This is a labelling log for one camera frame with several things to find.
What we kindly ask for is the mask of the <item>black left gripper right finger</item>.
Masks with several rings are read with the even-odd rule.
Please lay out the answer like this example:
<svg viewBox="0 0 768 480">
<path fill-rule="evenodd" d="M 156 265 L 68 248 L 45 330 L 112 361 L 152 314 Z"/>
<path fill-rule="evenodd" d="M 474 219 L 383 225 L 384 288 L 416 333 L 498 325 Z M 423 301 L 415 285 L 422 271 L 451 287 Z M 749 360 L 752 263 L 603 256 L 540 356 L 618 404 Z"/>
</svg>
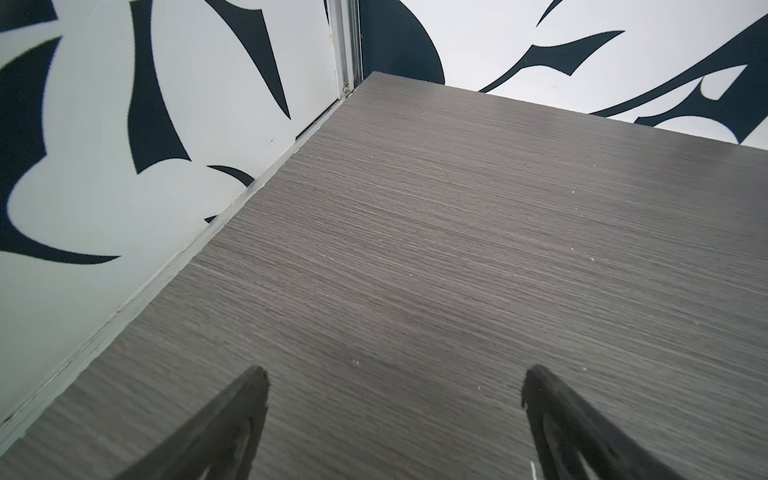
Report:
<svg viewBox="0 0 768 480">
<path fill-rule="evenodd" d="M 546 479 L 680 479 L 543 365 L 529 368 L 521 389 Z"/>
</svg>

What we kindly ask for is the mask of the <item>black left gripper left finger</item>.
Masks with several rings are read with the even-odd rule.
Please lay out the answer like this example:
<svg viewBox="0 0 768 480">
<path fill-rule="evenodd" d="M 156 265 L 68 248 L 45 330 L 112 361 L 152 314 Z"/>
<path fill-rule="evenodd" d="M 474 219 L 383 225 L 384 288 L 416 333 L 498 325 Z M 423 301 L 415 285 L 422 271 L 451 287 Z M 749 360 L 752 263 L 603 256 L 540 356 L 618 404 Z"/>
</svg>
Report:
<svg viewBox="0 0 768 480">
<path fill-rule="evenodd" d="M 251 367 L 119 479 L 247 479 L 268 412 L 266 370 Z"/>
</svg>

